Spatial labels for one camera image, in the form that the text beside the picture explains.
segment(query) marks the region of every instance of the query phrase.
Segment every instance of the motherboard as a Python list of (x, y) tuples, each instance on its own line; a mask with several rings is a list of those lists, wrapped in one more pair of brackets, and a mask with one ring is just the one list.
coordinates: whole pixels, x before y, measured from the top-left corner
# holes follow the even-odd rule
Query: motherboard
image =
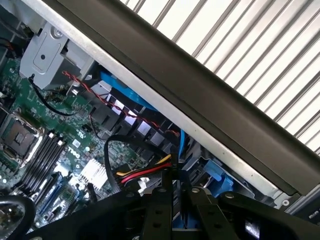
[[(61, 97), (59, 89), (42, 91), (55, 109), (76, 114), (62, 116), (49, 110), (30, 82), (20, 77), (19, 66), (19, 60), (9, 59), (0, 75), (0, 195), (32, 198), (36, 229), (86, 207), (88, 185), (98, 200), (111, 194), (102, 140), (111, 132), (98, 125), (92, 129), (93, 106), (81, 95)], [(109, 159), (112, 168), (146, 165), (144, 158), (117, 141), (109, 144)], [(7, 209), (6, 214), (14, 219), (19, 211)]]

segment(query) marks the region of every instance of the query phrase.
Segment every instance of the yellow power wire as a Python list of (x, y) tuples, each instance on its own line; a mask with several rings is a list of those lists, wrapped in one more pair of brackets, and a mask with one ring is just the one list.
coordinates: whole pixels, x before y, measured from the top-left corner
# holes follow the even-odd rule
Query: yellow power wire
[[(171, 154), (169, 154), (168, 156), (162, 158), (160, 161), (158, 161), (158, 162), (156, 163), (156, 165), (157, 165), (157, 164), (162, 164), (163, 162), (167, 161), (169, 158), (171, 158)], [(129, 173), (131, 173), (131, 172), (133, 172), (133, 171), (128, 171), (128, 172), (120, 172), (120, 171), (117, 171), (116, 174), (117, 174), (118, 176), (123, 177), (123, 176), (125, 176), (125, 175), (127, 175), (127, 174), (129, 174)]]

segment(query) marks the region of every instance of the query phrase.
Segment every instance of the green circuit board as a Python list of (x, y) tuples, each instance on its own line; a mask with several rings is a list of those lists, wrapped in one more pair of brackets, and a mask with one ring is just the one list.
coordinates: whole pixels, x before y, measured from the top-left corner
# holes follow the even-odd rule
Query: green circuit board
[[(44, 128), (47, 132), (53, 131), (66, 142), (65, 148), (57, 161), (58, 171), (64, 175), (71, 172), (73, 176), (79, 176), (92, 159), (103, 165), (105, 141), (97, 138), (93, 132), (87, 132), (83, 129), (84, 125), (90, 125), (89, 113), (92, 106), (88, 104), (88, 101), (81, 96), (68, 96), (59, 103), (50, 103), (55, 109), (64, 113), (73, 113), (83, 109), (73, 116), (65, 117), (50, 111), (41, 103), (29, 81), (19, 76), (19, 64), (18, 60), (8, 60), (0, 75), (0, 91), (15, 98), (10, 108), (12, 112), (18, 110), (35, 127)], [(113, 168), (128, 163), (131, 169), (137, 169), (146, 164), (145, 160), (126, 144), (117, 141), (109, 144), (109, 159)], [(26, 170), (26, 166), (19, 166), (17, 162), (8, 159), (2, 151), (0, 152), (0, 163), (11, 164), (12, 168), (16, 169), (14, 175), (9, 175), (0, 166), (0, 178), (2, 178), (0, 188), (10, 188), (19, 181)], [(68, 193), (72, 193), (70, 186), (65, 186), (65, 188), (69, 189)], [(106, 181), (97, 191), (101, 198), (107, 197), (110, 194), (109, 182)], [(63, 194), (57, 199), (70, 202), (69, 198), (70, 196), (63, 191)], [(46, 221), (41, 220), (40, 216), (37, 216), (36, 219), (39, 227), (46, 224)]]

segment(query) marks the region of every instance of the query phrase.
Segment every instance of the red cable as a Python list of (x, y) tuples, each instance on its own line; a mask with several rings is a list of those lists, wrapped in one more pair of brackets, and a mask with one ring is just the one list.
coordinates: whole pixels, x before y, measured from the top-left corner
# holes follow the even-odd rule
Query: red cable
[[(152, 124), (153, 126), (155, 126), (157, 129), (160, 129), (160, 125), (157, 124), (156, 122), (154, 121), (150, 121), (144, 117), (140, 117), (140, 116), (137, 116), (137, 115), (133, 115), (133, 114), (130, 114), (126, 111), (124, 111), (122, 108), (120, 108), (119, 106), (115, 105), (114, 103), (112, 102), (109, 102), (109, 101), (106, 101), (104, 98), (102, 98), (100, 95), (96, 94), (90, 87), (88, 87), (84, 82), (80, 81), (79, 79), (77, 79), (77, 77), (75, 75), (72, 75), (70, 74), (69, 72), (67, 71), (63, 71), (62, 72), (63, 75), (67, 76), (70, 80), (73, 80), (77, 83), (79, 83), (81, 86), (83, 86), (88, 92), (94, 94), (103, 104), (105, 105), (109, 105), (109, 106), (112, 106), (114, 107), (115, 109), (121, 111), (126, 117), (131, 117), (131, 118), (134, 118), (134, 119), (140, 119), (148, 124)], [(177, 131), (174, 131), (174, 130), (166, 130), (166, 132), (170, 132), (170, 133), (173, 133), (174, 135), (176, 135), (177, 137), (179, 137), (180, 133), (177, 132)]]
[(140, 171), (140, 172), (137, 172), (137, 173), (133, 173), (130, 176), (125, 177), (121, 181), (121, 183), (124, 184), (124, 183), (126, 183), (127, 181), (129, 181), (129, 180), (131, 180), (133, 178), (136, 178), (136, 177), (139, 177), (139, 176), (143, 176), (143, 175), (146, 175), (146, 174), (150, 174), (150, 173), (156, 172), (159, 169), (163, 169), (163, 168), (167, 168), (167, 167), (171, 167), (171, 163), (170, 162), (168, 162), (168, 163), (166, 163), (164, 165), (161, 165), (161, 166), (156, 166), (156, 167), (154, 167), (152, 169), (148, 169), (148, 170)]

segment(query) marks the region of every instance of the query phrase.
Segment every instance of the red power wire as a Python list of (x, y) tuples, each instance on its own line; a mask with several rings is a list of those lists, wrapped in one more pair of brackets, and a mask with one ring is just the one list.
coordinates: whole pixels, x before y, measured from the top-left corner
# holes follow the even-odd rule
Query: red power wire
[(156, 172), (159, 169), (164, 169), (164, 168), (167, 168), (167, 167), (171, 167), (171, 163), (170, 162), (168, 162), (168, 163), (166, 163), (164, 165), (161, 165), (161, 166), (156, 166), (156, 167), (154, 167), (152, 169), (148, 169), (148, 170), (144, 170), (144, 171), (140, 171), (140, 172), (137, 172), (137, 173), (130, 174), (130, 176), (125, 177), (121, 181), (121, 183), (124, 184), (124, 183), (128, 182), (129, 180), (134, 179), (136, 177), (143, 176), (143, 175), (146, 175), (146, 174), (150, 174), (150, 173)]
[[(114, 107), (114, 108), (116, 108), (117, 110), (121, 111), (126, 117), (131, 117), (131, 118), (134, 118), (134, 119), (140, 119), (140, 120), (142, 120), (142, 121), (145, 121), (147, 124), (152, 124), (155, 128), (160, 129), (161, 126), (160, 126), (159, 124), (157, 124), (156, 122), (150, 121), (150, 120), (148, 120), (148, 119), (146, 119), (146, 118), (144, 118), (144, 117), (141, 117), (141, 116), (137, 116), (137, 115), (130, 114), (130, 113), (124, 111), (124, 110), (123, 110), (122, 108), (120, 108), (119, 106), (115, 105), (114, 103), (105, 100), (105, 99), (102, 98), (100, 95), (96, 94), (96, 93), (95, 93), (90, 87), (88, 87), (84, 82), (80, 81), (75, 75), (72, 75), (72, 74), (70, 74), (70, 73), (67, 72), (67, 71), (63, 71), (62, 74), (65, 75), (65, 76), (67, 76), (70, 80), (73, 80), (73, 81), (79, 83), (79, 84), (80, 84), (82, 87), (84, 87), (88, 92), (94, 94), (103, 104), (109, 105), (109, 106)], [(173, 133), (173, 134), (176, 135), (177, 137), (179, 137), (179, 135), (180, 135), (180, 133), (177, 132), (177, 131), (175, 131), (175, 130), (170, 130), (170, 129), (168, 129), (168, 130), (165, 131), (165, 133), (166, 133), (166, 132)]]

